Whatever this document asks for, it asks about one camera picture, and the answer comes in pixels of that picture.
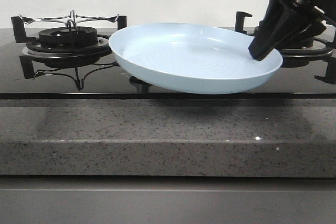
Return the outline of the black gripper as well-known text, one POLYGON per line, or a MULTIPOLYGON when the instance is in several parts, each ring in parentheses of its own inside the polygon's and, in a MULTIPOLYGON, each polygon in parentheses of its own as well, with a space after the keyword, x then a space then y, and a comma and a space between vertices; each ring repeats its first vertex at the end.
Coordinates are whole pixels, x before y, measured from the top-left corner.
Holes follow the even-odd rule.
POLYGON ((262 61, 292 36, 322 34, 326 29, 324 20, 335 24, 335 0, 269 0, 248 50, 252 58, 262 61))

